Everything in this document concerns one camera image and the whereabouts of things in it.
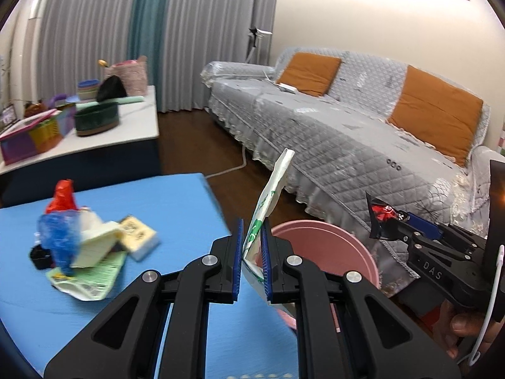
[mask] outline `white tower fan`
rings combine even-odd
[[[39,39],[47,0],[26,0],[18,15],[11,54],[11,98],[18,118],[23,118],[24,104],[37,103]]]

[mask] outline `dark green bowl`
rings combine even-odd
[[[117,102],[93,105],[75,113],[75,132],[79,137],[99,134],[118,125]]]

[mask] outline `sofa armrest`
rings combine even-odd
[[[491,183],[491,171],[489,161],[505,162],[505,157],[484,145],[475,148],[472,152],[470,170],[473,177],[473,198],[471,211],[475,212],[489,200],[489,185]]]
[[[200,73],[201,79],[209,88],[216,80],[264,80],[275,74],[275,68],[266,65],[229,63],[222,61],[212,61],[208,63]]]

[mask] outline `wooden floor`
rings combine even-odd
[[[219,127],[206,111],[179,111],[158,114],[160,157],[163,174],[201,172],[214,174],[242,164],[242,146]],[[228,227],[237,218],[246,226],[270,171],[246,153],[247,165],[237,171],[209,178]],[[294,219],[316,219],[305,213],[305,205],[283,191],[270,217],[271,226]]]

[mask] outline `white cable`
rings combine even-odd
[[[224,171],[221,171],[221,172],[217,172],[217,173],[215,173],[215,174],[207,175],[207,176],[205,177],[205,179],[209,179],[209,178],[217,177],[218,175],[228,174],[229,172],[236,171],[236,170],[240,170],[240,169],[244,168],[246,165],[247,165],[247,159],[246,159],[246,146],[245,146],[245,145],[242,145],[242,165],[240,165],[239,167],[230,168],[230,169],[228,169],[228,170],[224,170]]]
[[[496,259],[496,274],[494,275],[494,283],[493,290],[491,291],[491,299],[489,300],[489,306],[487,308],[486,317],[484,318],[484,324],[480,330],[479,336],[477,338],[477,342],[474,345],[474,348],[470,355],[468,355],[468,365],[473,366],[480,357],[479,347],[484,339],[484,335],[486,334],[487,327],[489,326],[489,322],[491,321],[491,315],[493,314],[494,302],[496,301],[496,294],[498,293],[498,286],[500,284],[500,276],[502,274],[503,267],[503,257],[505,256],[505,247],[500,245],[500,249],[498,251],[498,258]]]
[[[467,360],[468,358],[470,357],[470,354],[468,354],[467,356],[464,356],[463,358],[461,358],[459,361],[458,361],[458,365],[461,365],[465,360]]]

